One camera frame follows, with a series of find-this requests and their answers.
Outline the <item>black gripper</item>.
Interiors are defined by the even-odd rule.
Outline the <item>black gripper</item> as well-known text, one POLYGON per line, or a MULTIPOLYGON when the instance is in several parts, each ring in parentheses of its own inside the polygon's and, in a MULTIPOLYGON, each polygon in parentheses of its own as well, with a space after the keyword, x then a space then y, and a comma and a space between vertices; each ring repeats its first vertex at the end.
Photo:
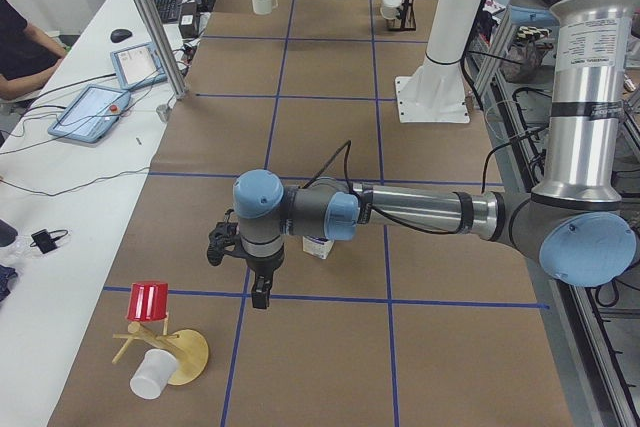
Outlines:
POLYGON ((255 273, 254 283, 251 289, 252 307, 259 310, 266 310, 270 304, 271 284, 274 273, 280 268, 285 258, 283 246, 269 256, 259 257, 247 255, 247 265, 255 273))

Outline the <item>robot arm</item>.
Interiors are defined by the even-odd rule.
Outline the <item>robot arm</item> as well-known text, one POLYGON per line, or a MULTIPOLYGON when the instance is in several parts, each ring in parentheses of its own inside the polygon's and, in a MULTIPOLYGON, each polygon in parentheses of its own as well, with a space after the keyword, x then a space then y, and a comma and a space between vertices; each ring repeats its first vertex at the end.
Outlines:
POLYGON ((510 246, 551 277, 594 287, 631 264, 636 238, 611 185, 627 40, 639 0, 510 0, 516 24, 557 22, 543 178, 528 194, 473 196, 316 177, 284 186, 266 170, 234 184, 230 252, 254 272, 252 304, 269 304, 284 236, 348 240, 360 224, 473 233, 510 246))

